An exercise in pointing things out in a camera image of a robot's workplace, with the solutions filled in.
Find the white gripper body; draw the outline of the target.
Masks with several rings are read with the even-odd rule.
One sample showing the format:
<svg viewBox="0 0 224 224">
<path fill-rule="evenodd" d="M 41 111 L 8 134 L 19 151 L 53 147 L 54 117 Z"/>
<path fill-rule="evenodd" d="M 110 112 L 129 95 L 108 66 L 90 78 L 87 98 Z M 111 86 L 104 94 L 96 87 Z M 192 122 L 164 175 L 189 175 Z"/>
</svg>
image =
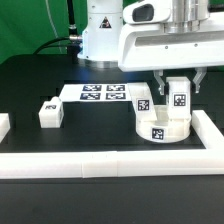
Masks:
<svg viewBox="0 0 224 224">
<path fill-rule="evenodd" d="M 118 66 L 123 71 L 224 65 L 224 10 L 209 0 L 138 0 L 123 10 Z"/>
</svg>

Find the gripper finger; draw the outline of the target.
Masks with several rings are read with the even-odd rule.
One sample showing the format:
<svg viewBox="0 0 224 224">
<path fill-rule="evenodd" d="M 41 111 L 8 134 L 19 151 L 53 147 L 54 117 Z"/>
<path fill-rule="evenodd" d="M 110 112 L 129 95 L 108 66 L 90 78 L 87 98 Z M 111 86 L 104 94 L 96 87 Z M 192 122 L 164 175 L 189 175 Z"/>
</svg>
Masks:
<svg viewBox="0 0 224 224">
<path fill-rule="evenodd" d="M 163 81 L 163 71 L 162 70 L 154 70 L 153 71 L 154 78 L 156 79 L 158 85 L 159 85 L 159 92 L 161 95 L 165 94 L 165 82 Z"/>
<path fill-rule="evenodd" d="M 199 67 L 195 69 L 196 74 L 193 78 L 194 92 L 198 93 L 200 91 L 200 84 L 207 73 L 206 67 Z"/>
</svg>

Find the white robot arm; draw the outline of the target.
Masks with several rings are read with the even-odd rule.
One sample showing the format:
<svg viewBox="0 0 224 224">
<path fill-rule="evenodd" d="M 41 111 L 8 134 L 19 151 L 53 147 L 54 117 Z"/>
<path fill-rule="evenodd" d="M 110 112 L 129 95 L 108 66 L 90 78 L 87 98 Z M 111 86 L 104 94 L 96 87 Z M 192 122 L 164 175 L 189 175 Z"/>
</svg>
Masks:
<svg viewBox="0 0 224 224">
<path fill-rule="evenodd" d="M 78 58 L 122 71 L 194 68 L 198 85 L 206 69 L 224 66 L 224 4 L 209 0 L 87 0 L 88 24 Z"/>
</svg>

